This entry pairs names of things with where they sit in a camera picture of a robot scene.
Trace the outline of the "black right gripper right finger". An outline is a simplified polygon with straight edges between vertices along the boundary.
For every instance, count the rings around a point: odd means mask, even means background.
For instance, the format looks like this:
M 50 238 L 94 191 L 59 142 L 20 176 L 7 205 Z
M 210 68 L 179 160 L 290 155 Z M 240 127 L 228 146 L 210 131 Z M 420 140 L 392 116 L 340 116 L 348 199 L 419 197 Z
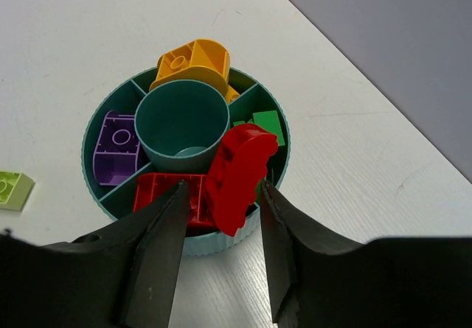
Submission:
M 272 321 L 278 327 L 469 327 L 470 237 L 359 243 L 261 186 Z

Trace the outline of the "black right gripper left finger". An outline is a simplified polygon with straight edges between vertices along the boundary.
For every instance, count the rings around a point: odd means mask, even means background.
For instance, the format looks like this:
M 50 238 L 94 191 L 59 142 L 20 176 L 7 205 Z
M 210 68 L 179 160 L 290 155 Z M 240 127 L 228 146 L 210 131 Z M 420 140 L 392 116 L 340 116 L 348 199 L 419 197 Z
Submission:
M 72 242 L 1 231 L 3 327 L 166 327 L 190 211 L 179 181 L 150 204 Z

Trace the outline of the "purple butterfly curved lego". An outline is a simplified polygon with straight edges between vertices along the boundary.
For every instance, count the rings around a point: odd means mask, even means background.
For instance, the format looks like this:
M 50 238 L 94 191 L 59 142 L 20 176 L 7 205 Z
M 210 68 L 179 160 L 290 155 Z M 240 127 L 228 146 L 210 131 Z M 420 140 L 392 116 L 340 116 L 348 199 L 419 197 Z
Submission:
M 134 115 L 109 111 L 93 153 L 92 168 L 100 186 L 118 186 L 147 163 L 134 127 Z

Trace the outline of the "red curved lego brick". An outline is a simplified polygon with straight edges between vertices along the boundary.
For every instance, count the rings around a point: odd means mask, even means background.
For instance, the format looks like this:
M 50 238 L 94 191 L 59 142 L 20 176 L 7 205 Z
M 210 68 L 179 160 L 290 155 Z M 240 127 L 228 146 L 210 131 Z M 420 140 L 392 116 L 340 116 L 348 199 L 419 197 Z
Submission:
M 256 124 L 243 123 L 225 133 L 204 182 L 206 204 L 218 230 L 233 237 L 244 226 L 257 184 L 277 149 L 277 136 Z

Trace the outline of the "lime lego brick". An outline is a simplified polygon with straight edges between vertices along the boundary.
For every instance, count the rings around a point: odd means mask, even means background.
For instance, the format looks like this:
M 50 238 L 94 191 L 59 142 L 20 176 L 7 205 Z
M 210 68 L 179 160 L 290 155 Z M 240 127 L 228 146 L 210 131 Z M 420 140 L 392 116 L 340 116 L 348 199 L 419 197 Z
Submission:
M 21 212 L 35 182 L 21 172 L 1 171 L 1 209 Z

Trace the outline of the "green lego brick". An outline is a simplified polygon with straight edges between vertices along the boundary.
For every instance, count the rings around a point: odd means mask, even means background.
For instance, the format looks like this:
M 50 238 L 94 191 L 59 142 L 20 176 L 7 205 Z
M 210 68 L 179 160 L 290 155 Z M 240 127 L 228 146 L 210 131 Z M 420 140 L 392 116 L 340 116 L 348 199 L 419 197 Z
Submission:
M 282 132 L 282 125 L 276 111 L 261 111 L 253 113 L 254 124 L 277 136 L 278 145 L 285 146 L 285 139 Z

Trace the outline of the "yellow long lego brick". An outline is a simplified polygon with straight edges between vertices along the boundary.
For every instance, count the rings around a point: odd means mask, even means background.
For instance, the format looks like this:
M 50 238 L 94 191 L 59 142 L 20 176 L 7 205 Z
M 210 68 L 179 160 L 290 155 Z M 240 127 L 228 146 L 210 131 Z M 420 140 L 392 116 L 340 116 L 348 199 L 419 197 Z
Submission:
M 230 104 L 234 100 L 236 100 L 240 96 L 240 93 L 237 92 L 233 87 L 230 85 L 227 86 L 227 91 L 224 95 L 227 104 Z

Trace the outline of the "yellow butterfly curved lego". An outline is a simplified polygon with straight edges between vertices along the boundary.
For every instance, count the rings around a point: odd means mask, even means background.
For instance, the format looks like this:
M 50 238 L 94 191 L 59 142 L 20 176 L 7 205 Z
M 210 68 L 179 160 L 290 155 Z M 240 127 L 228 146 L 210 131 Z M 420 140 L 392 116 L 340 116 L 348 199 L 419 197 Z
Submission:
M 230 55 L 217 41 L 199 38 L 164 53 L 149 91 L 173 80 L 204 82 L 224 97 L 229 89 Z

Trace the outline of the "dark green curved lego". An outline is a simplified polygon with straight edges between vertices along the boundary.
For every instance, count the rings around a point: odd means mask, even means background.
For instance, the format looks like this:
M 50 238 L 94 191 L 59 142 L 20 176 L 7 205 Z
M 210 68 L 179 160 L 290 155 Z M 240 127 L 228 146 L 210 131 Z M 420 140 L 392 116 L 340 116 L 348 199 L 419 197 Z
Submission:
M 244 125 L 244 124 L 254 124 L 254 121 L 253 119 L 250 119 L 249 121 L 245 122 L 245 121 L 236 121 L 233 123 L 233 127 L 237 127 L 238 125 Z

